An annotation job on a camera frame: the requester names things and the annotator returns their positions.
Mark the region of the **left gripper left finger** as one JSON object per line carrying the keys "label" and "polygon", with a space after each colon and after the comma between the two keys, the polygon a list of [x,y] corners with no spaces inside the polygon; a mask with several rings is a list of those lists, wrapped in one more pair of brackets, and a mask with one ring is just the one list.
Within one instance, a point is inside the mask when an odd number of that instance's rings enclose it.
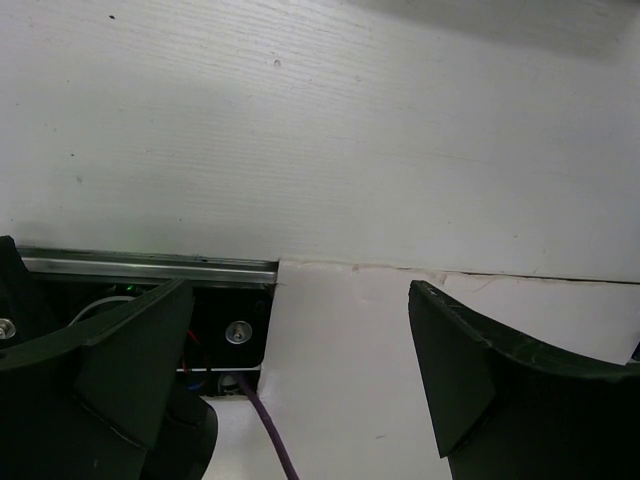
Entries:
{"label": "left gripper left finger", "polygon": [[139,478],[192,309],[189,283],[172,280],[2,350],[2,478]]}

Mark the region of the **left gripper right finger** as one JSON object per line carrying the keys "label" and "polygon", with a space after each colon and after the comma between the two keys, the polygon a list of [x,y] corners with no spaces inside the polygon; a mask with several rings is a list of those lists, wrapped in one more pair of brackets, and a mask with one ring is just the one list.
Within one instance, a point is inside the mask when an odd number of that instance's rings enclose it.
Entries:
{"label": "left gripper right finger", "polygon": [[639,367],[574,354],[425,281],[409,322],[439,455],[455,479],[635,479]]}

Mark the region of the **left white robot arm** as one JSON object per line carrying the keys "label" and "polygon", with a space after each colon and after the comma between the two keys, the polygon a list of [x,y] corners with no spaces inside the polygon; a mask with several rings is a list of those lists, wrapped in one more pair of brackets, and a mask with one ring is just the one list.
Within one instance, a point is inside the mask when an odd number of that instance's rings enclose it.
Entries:
{"label": "left white robot arm", "polygon": [[[62,327],[10,237],[1,280],[17,342],[1,353],[5,479],[199,479],[215,410],[175,378],[194,300],[172,280]],[[392,444],[454,479],[639,475],[639,290],[503,278],[439,283],[293,265],[276,290],[263,386],[302,441],[277,440],[343,479],[405,479]]]}

